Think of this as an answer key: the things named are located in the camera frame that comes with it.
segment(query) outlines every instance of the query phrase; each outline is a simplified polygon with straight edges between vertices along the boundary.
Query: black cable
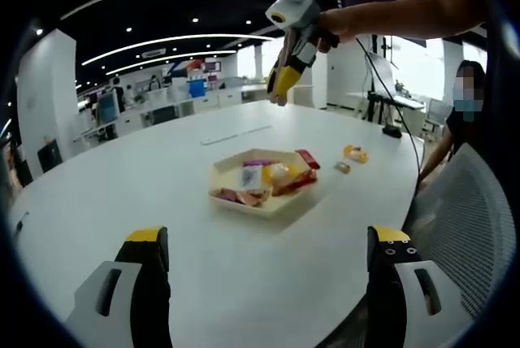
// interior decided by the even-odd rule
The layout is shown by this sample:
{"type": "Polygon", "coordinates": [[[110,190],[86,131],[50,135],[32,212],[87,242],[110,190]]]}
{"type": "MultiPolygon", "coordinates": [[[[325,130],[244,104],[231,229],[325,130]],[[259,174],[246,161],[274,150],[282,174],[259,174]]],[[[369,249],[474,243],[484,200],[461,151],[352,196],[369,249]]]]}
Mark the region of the black cable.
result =
{"type": "Polygon", "coordinates": [[[421,173],[421,163],[419,162],[419,153],[417,152],[417,146],[415,146],[414,136],[410,132],[410,129],[408,128],[408,125],[405,122],[405,118],[403,117],[403,114],[401,113],[401,110],[399,109],[399,104],[397,104],[397,102],[393,98],[392,94],[388,90],[387,86],[384,84],[383,80],[381,79],[381,76],[377,72],[377,69],[375,68],[374,62],[372,62],[372,59],[369,56],[368,52],[366,51],[365,46],[357,38],[356,38],[356,42],[362,48],[363,52],[365,53],[366,58],[368,59],[368,62],[370,62],[370,65],[374,69],[375,75],[377,76],[377,78],[378,78],[379,82],[381,83],[381,85],[383,86],[384,90],[387,92],[387,95],[390,97],[390,101],[392,102],[393,106],[396,108],[397,112],[399,113],[399,117],[401,118],[401,122],[405,126],[406,132],[408,133],[409,139],[412,141],[412,146],[414,147],[415,158],[417,159],[417,170],[418,170],[418,174],[419,174],[419,173],[421,173]]]}

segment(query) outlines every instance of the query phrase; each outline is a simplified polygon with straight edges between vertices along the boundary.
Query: round table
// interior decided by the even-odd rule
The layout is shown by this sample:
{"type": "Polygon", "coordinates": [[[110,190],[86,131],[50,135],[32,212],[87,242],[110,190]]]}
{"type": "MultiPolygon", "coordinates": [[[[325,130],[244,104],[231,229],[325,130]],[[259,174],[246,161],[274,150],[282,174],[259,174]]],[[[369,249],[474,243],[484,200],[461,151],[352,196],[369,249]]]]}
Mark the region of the round table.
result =
{"type": "Polygon", "coordinates": [[[10,223],[29,212],[16,246],[59,320],[128,234],[165,225],[174,346],[313,347],[366,292],[367,226],[401,228],[417,176],[408,135],[393,139],[354,118],[253,102],[80,154],[27,187],[10,223]],[[370,160],[352,162],[344,175],[333,166],[348,144],[370,160]],[[310,197],[273,220],[211,204],[211,164],[250,148],[311,152],[322,168],[310,197]]]}

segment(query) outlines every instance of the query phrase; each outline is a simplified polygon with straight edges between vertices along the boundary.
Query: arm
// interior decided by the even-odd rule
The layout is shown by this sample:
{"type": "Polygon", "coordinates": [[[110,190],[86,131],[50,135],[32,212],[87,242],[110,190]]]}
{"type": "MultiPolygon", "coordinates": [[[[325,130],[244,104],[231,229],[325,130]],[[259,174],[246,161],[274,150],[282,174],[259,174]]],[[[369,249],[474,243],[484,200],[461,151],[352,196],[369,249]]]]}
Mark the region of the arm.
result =
{"type": "Polygon", "coordinates": [[[439,145],[437,145],[435,150],[433,150],[433,153],[431,153],[430,158],[426,162],[426,165],[422,167],[422,171],[419,173],[419,183],[423,181],[431,172],[433,172],[433,170],[436,167],[439,166],[444,157],[446,157],[446,154],[451,149],[452,144],[453,135],[451,131],[449,131],[449,128],[446,127],[446,129],[444,130],[444,135],[442,136],[439,145]]]}
{"type": "Polygon", "coordinates": [[[342,41],[363,33],[430,39],[465,32],[484,17],[483,0],[397,0],[326,11],[320,25],[342,41]]]}

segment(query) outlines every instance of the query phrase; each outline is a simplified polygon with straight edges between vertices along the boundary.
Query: blue container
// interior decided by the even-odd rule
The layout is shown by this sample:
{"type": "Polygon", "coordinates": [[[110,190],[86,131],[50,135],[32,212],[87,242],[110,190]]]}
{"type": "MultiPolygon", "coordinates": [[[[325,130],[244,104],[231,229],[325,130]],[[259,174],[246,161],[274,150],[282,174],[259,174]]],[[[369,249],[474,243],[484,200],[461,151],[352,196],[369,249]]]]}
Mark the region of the blue container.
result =
{"type": "Polygon", "coordinates": [[[206,80],[188,81],[189,94],[192,96],[192,98],[199,98],[201,96],[206,96],[206,90],[204,89],[205,82],[206,82],[206,80]]]}

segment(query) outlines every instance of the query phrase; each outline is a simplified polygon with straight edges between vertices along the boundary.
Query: black chair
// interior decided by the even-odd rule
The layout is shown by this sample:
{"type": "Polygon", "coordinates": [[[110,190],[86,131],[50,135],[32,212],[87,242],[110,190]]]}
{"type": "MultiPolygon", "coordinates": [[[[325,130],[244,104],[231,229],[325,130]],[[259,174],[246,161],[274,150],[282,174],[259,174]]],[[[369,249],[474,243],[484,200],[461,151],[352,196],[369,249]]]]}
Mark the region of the black chair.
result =
{"type": "Polygon", "coordinates": [[[44,173],[63,162],[62,156],[59,153],[58,143],[56,143],[55,139],[45,145],[45,147],[39,149],[38,160],[40,161],[41,170],[43,170],[44,173]]]}

